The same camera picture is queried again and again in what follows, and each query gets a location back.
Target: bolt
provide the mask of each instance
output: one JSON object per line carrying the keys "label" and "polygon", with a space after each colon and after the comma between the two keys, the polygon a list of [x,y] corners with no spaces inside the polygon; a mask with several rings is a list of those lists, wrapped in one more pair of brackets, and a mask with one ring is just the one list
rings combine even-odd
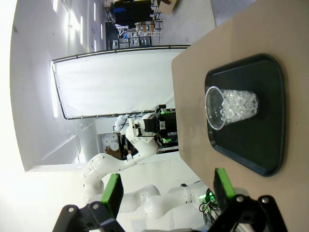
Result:
{"label": "bolt", "polygon": [[243,200],[244,200],[243,196],[239,196],[236,198],[236,201],[238,202],[243,202]]}
{"label": "bolt", "polygon": [[269,202],[269,199],[267,197],[262,198],[262,203],[266,204]]}

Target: ice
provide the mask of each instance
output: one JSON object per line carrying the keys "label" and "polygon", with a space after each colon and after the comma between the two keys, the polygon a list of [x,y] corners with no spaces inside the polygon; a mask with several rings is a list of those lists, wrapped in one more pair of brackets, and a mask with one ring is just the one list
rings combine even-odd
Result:
{"label": "ice", "polygon": [[224,90],[220,113],[226,123],[237,122],[257,114],[258,98],[249,91]]}

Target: cup of ice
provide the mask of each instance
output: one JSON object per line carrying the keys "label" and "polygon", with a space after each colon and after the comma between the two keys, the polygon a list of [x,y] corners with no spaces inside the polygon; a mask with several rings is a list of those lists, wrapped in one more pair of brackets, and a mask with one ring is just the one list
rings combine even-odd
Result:
{"label": "cup of ice", "polygon": [[211,86],[205,95],[207,120],[215,130],[257,114],[257,95],[245,90],[219,89]]}

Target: white backdrop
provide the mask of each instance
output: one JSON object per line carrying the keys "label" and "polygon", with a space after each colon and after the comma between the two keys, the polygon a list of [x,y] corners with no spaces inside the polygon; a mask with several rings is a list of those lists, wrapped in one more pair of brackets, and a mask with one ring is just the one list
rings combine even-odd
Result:
{"label": "white backdrop", "polygon": [[66,117],[175,108],[172,60],[184,49],[102,54],[55,64]]}

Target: brown table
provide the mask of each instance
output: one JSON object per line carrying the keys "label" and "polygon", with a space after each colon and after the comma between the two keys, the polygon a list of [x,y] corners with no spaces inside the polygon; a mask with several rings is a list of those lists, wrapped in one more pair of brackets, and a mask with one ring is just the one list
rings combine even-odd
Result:
{"label": "brown table", "polygon": [[[281,169],[262,177],[215,151],[207,135],[204,81],[218,66],[268,53],[281,66],[286,132]],[[309,229],[309,1],[258,0],[223,23],[172,62],[180,156],[213,188],[216,167],[234,187],[257,199],[272,195],[289,231]]]}

